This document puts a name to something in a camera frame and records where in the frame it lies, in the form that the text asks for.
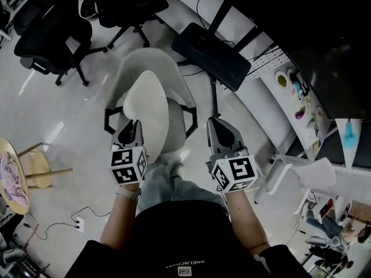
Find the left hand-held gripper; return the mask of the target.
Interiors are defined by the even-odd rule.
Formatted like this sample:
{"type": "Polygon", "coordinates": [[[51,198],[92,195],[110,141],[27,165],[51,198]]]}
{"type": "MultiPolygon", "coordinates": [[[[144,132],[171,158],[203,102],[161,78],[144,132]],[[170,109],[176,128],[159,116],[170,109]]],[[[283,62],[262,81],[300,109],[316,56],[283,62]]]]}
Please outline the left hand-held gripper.
{"type": "Polygon", "coordinates": [[[141,183],[147,165],[141,122],[131,119],[112,136],[111,174],[120,186],[141,183]]]}

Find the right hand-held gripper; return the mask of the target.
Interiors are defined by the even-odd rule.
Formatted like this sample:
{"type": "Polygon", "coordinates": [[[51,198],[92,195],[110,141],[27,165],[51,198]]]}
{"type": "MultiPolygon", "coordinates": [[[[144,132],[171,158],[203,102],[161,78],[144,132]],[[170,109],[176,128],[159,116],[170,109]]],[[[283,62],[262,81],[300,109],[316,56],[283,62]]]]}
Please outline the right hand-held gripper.
{"type": "Polygon", "coordinates": [[[228,122],[210,117],[206,124],[212,155],[206,165],[224,193],[249,188],[257,180],[257,166],[240,132],[228,122]]]}

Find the light grey chair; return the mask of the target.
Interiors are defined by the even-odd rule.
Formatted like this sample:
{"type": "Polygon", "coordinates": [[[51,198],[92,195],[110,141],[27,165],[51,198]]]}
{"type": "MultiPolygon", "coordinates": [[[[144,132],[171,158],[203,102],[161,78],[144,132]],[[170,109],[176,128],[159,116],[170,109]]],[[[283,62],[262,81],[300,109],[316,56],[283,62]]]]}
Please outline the light grey chair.
{"type": "Polygon", "coordinates": [[[169,106],[169,131],[161,152],[178,151],[198,127],[197,105],[177,63],[161,49],[142,48],[130,52],[124,58],[105,108],[104,130],[111,135],[116,132],[110,126],[112,115],[119,115],[119,127],[128,121],[118,101],[126,97],[137,78],[146,70],[153,72],[159,79],[169,106]]]}

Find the white office chair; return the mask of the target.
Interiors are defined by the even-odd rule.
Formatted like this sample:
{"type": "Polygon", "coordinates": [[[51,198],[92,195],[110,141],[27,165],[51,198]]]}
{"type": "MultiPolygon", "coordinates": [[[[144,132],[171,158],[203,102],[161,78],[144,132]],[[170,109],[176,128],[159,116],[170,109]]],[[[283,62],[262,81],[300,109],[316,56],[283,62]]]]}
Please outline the white office chair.
{"type": "Polygon", "coordinates": [[[254,202],[273,213],[299,214],[311,191],[327,192],[335,183],[336,173],[327,158],[309,163],[279,156],[256,191],[254,202]]]}

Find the black office chair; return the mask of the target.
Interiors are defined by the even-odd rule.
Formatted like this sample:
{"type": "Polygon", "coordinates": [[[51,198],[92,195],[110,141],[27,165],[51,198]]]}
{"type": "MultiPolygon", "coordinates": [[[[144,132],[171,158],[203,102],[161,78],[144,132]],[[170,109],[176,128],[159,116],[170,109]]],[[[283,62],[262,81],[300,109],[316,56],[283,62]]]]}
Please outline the black office chair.
{"type": "Polygon", "coordinates": [[[169,7],[167,0],[93,0],[96,5],[100,25],[105,28],[119,27],[120,30],[108,43],[112,49],[117,39],[130,27],[139,33],[143,46],[150,42],[142,30],[142,25],[158,18],[157,13],[169,7]]]}
{"type": "Polygon", "coordinates": [[[84,86],[89,81],[82,60],[107,47],[92,47],[92,25],[78,13],[78,0],[27,0],[13,16],[19,40],[14,54],[20,64],[44,75],[57,75],[56,86],[69,70],[77,70],[84,86]]]}

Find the white wrist band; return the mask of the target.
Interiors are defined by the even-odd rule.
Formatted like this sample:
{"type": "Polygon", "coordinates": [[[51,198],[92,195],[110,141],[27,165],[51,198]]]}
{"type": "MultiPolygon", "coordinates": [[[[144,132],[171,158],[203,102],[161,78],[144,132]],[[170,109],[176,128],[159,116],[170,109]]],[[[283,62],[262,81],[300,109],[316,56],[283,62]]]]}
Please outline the white wrist band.
{"type": "Polygon", "coordinates": [[[121,195],[121,196],[124,196],[124,197],[132,199],[132,200],[138,200],[138,198],[140,196],[140,193],[141,193],[141,190],[140,190],[140,188],[138,188],[135,191],[131,191],[131,190],[126,189],[124,186],[118,185],[116,187],[115,193],[117,195],[121,195]]]}

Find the person's grey jeans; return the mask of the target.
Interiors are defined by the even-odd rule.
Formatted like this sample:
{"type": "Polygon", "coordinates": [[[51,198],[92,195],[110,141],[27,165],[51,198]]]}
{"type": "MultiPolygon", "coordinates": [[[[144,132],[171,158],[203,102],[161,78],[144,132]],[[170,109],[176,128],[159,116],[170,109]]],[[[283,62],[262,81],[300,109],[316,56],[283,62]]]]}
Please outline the person's grey jeans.
{"type": "Polygon", "coordinates": [[[187,181],[181,175],[171,175],[162,163],[147,167],[144,185],[137,203],[136,213],[165,202],[201,200],[220,205],[227,213],[225,200],[211,191],[187,181]]]}

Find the white metal shelf unit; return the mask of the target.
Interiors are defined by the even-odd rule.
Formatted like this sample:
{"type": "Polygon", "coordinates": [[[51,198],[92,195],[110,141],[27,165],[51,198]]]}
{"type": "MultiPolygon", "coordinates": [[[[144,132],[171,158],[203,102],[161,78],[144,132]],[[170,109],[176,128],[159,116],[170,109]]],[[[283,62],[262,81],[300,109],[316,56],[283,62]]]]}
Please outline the white metal shelf unit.
{"type": "MultiPolygon", "coordinates": [[[[162,11],[160,17],[179,34],[191,23],[209,26],[222,2],[223,0],[168,0],[169,8],[162,11]]],[[[277,71],[285,72],[291,62],[277,47],[266,52],[265,49],[271,42],[266,34],[261,34],[242,49],[241,55],[249,61],[260,52],[263,56],[252,62],[248,76],[233,95],[243,102],[280,154],[295,156],[297,151],[301,151],[311,160],[326,157],[337,171],[371,176],[371,161],[366,158],[362,158],[360,162],[355,160],[352,167],[346,167],[340,137],[345,128],[338,129],[335,121],[327,116],[319,124],[322,144],[306,145],[309,141],[306,124],[324,110],[311,93],[304,117],[296,119],[293,107],[287,101],[276,100],[278,88],[274,85],[274,75],[277,71]]]]}

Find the wooden stool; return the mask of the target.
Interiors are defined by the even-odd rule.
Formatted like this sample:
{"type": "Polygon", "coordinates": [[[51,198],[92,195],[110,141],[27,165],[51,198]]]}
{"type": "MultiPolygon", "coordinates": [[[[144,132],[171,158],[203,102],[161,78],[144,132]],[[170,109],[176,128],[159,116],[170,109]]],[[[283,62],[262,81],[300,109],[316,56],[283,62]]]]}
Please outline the wooden stool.
{"type": "Polygon", "coordinates": [[[19,152],[18,158],[26,158],[25,177],[29,189],[50,189],[53,188],[53,177],[66,173],[72,173],[73,169],[61,169],[52,171],[46,155],[39,150],[41,146],[49,146],[39,142],[19,152]]]}

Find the person's black t-shirt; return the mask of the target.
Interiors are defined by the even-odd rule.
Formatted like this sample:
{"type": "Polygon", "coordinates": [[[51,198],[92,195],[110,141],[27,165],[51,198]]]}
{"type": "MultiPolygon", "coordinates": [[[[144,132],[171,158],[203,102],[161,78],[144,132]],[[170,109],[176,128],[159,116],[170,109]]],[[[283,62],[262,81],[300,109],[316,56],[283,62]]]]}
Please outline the person's black t-shirt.
{"type": "Polygon", "coordinates": [[[251,257],[216,203],[158,204],[134,220],[129,245],[87,242],[66,278],[311,278],[285,245],[251,257]]]}

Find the white plate with greens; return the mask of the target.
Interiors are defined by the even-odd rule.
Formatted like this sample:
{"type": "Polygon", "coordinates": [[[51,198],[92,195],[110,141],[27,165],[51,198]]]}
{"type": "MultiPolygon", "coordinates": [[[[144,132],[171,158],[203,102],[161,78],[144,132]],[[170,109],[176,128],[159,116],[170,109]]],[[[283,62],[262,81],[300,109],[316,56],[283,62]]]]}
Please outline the white plate with greens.
{"type": "Polygon", "coordinates": [[[277,71],[275,73],[275,83],[281,89],[290,88],[288,76],[282,71],[277,71]]]}

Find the black tray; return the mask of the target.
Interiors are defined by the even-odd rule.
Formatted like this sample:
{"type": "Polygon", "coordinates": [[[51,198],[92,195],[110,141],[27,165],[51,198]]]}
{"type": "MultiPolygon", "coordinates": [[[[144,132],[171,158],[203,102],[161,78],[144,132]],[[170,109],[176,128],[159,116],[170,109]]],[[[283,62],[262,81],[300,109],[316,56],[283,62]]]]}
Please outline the black tray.
{"type": "Polygon", "coordinates": [[[294,73],[292,73],[290,76],[290,80],[292,81],[299,95],[302,95],[303,97],[308,95],[310,88],[299,71],[294,71],[294,73]]]}

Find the pink cloth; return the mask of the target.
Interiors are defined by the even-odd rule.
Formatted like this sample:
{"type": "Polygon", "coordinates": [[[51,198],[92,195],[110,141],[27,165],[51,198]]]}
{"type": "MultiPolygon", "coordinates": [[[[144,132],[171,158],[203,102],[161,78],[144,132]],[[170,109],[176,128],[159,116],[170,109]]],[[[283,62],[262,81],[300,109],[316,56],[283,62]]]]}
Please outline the pink cloth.
{"type": "Polygon", "coordinates": [[[22,188],[19,168],[7,152],[0,155],[0,182],[8,200],[29,207],[30,200],[22,188]]]}

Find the black screen stand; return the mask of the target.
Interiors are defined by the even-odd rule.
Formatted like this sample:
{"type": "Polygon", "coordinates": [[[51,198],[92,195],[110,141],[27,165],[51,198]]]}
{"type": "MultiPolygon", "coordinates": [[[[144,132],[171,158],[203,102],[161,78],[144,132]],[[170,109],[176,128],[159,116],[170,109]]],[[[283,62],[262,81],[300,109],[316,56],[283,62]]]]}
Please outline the black screen stand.
{"type": "Polygon", "coordinates": [[[251,29],[235,46],[221,41],[215,33],[231,9],[232,4],[223,1],[210,27],[205,29],[196,23],[189,24],[172,43],[172,49],[185,57],[178,65],[196,65],[210,78],[212,91],[212,116],[219,117],[216,82],[236,92],[251,69],[251,63],[242,51],[261,31],[251,29]]]}

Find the large black screen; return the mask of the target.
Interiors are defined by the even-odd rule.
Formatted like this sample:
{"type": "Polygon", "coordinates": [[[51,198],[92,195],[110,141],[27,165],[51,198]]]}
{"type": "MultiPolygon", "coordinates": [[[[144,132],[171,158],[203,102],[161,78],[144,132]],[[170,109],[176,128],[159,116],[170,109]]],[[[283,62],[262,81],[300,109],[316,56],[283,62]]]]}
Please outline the large black screen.
{"type": "Polygon", "coordinates": [[[371,120],[371,0],[226,0],[291,59],[332,119],[371,120]]]}

